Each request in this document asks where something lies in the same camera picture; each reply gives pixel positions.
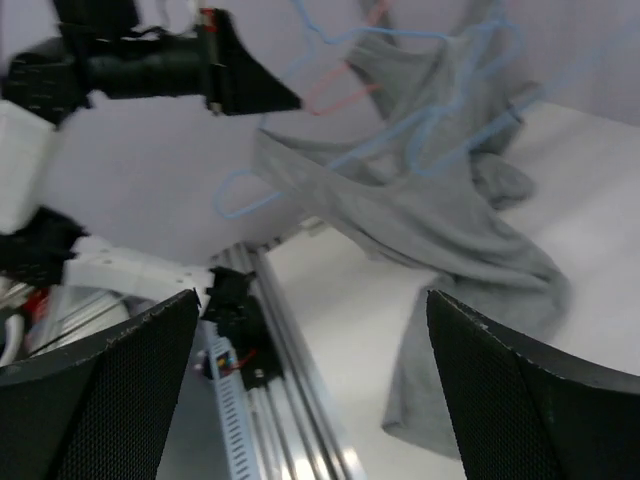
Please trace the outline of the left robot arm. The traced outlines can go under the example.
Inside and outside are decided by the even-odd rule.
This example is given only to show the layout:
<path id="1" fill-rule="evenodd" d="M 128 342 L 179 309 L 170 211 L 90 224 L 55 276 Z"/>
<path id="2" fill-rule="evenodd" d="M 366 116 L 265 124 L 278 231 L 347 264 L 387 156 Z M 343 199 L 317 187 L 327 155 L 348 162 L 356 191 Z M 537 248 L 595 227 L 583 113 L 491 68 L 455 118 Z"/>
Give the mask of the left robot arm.
<path id="1" fill-rule="evenodd" d="M 69 279 L 84 243 L 195 267 L 281 235 L 301 210 L 253 172 L 270 118 L 303 109 L 285 66 L 304 52 L 286 1 L 1 5 L 1 268 Z"/>

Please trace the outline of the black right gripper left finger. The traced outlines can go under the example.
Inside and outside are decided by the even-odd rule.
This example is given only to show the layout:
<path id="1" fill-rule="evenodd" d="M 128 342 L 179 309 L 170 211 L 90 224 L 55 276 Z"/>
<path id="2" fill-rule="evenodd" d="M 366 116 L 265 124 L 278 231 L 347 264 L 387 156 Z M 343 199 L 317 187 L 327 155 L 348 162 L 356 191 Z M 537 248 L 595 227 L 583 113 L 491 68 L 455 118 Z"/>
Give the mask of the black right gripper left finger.
<path id="1" fill-rule="evenodd" d="M 198 317 L 185 290 L 2 368 L 2 478 L 155 478 Z"/>

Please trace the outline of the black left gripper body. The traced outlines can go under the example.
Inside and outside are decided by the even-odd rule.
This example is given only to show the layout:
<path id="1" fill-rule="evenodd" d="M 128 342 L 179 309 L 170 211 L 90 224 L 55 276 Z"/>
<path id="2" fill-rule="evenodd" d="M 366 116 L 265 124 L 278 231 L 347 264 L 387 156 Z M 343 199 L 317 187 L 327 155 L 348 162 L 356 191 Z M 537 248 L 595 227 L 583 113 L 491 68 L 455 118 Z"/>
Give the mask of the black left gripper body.
<path id="1" fill-rule="evenodd" d="M 89 88 L 112 100 L 201 96 L 213 101 L 213 74 L 203 34 L 96 39 L 84 71 Z"/>

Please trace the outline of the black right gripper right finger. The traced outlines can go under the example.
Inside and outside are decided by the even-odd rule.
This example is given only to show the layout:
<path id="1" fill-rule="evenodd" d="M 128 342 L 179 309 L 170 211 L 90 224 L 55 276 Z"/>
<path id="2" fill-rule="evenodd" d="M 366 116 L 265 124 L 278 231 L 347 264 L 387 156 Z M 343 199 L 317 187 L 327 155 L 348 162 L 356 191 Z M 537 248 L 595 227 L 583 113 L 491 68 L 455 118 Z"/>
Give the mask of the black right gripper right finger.
<path id="1" fill-rule="evenodd" d="M 469 479 L 636 479 L 639 378 L 503 326 L 439 291 L 427 323 Z"/>

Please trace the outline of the grey tank top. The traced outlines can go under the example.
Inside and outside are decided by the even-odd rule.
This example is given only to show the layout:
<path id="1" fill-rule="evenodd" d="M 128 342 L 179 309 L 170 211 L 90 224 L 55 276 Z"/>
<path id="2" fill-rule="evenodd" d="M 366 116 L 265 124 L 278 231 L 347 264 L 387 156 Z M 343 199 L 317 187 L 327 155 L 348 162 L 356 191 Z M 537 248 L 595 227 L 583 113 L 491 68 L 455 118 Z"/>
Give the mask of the grey tank top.
<path id="1" fill-rule="evenodd" d="M 499 211 L 393 214 L 337 230 L 376 259 L 434 270 L 434 289 L 535 338 L 550 337 L 568 309 L 566 277 Z"/>

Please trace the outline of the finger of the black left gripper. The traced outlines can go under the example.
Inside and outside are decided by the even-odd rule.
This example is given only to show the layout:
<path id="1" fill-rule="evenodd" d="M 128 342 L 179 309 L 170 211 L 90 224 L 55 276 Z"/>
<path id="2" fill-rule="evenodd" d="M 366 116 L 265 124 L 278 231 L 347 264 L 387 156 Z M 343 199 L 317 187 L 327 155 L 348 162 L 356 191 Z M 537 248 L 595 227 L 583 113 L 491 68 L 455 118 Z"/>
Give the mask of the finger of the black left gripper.
<path id="1" fill-rule="evenodd" d="M 245 48 L 231 13 L 212 10 L 213 101 L 224 115 L 256 115 L 302 109 L 302 100 Z"/>

